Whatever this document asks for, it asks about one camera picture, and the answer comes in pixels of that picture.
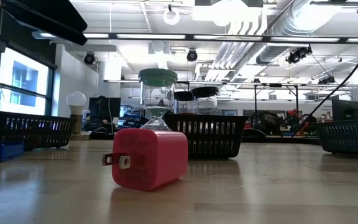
pink power adapter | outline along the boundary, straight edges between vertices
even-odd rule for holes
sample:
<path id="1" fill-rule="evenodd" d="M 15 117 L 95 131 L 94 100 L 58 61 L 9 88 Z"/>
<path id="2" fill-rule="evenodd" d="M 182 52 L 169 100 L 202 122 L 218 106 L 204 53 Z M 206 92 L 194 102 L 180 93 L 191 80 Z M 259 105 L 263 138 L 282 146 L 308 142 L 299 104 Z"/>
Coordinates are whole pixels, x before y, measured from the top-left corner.
<path id="1" fill-rule="evenodd" d="M 122 129 L 114 137 L 112 153 L 103 156 L 103 165 L 112 165 L 117 184 L 149 191 L 185 175 L 187 160 L 183 133 Z"/>

green hourglass cap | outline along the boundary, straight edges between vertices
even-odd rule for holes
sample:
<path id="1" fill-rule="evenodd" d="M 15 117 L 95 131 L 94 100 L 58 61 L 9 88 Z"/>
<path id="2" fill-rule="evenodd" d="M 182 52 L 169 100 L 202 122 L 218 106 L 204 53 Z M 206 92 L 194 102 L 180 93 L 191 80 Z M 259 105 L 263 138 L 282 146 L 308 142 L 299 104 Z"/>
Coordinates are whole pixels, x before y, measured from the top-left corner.
<path id="1" fill-rule="evenodd" d="M 175 84 L 178 80 L 178 74 L 167 69 L 148 68 L 139 72 L 139 80 L 144 85 L 165 87 Z"/>

black plastic basket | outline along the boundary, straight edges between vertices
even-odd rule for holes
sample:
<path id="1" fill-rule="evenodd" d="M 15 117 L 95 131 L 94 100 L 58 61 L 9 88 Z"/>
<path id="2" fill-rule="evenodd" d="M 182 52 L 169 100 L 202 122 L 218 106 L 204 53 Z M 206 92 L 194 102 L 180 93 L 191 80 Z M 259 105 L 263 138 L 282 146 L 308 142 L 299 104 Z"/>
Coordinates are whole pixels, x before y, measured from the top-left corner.
<path id="1" fill-rule="evenodd" d="M 358 120 L 314 125 L 324 151 L 358 156 Z"/>
<path id="2" fill-rule="evenodd" d="M 173 131 L 186 135 L 189 157 L 199 158 L 236 157 L 246 120 L 246 116 L 165 115 Z"/>
<path id="3" fill-rule="evenodd" d="M 0 142 L 24 142 L 24 149 L 66 146 L 74 119 L 0 111 Z"/>

blue container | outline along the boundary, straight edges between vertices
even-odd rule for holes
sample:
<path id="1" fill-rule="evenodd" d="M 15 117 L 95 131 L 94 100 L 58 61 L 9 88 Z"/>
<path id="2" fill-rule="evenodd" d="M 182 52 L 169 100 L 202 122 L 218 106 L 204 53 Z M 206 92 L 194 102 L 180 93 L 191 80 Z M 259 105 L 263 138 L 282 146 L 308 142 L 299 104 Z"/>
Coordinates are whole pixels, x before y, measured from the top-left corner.
<path id="1" fill-rule="evenodd" d="M 24 153 L 24 142 L 0 143 L 0 162 L 15 158 Z"/>

glass jar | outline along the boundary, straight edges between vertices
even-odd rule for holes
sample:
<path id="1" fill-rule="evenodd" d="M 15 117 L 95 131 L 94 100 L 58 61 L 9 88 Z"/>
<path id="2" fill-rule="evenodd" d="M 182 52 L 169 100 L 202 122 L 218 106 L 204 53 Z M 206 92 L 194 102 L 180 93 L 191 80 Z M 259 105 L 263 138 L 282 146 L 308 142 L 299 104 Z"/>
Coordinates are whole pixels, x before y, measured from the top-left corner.
<path id="1" fill-rule="evenodd" d="M 191 90 L 193 108 L 196 114 L 211 115 L 216 110 L 218 102 L 216 95 L 219 89 L 213 86 L 199 87 Z"/>
<path id="2" fill-rule="evenodd" d="M 171 130 L 162 116 L 173 108 L 173 93 L 178 75 L 167 69 L 148 68 L 139 72 L 140 105 L 153 119 L 141 129 Z"/>
<path id="3" fill-rule="evenodd" d="M 193 113 L 193 95 L 189 91 L 178 91 L 173 95 L 175 97 L 175 114 Z"/>

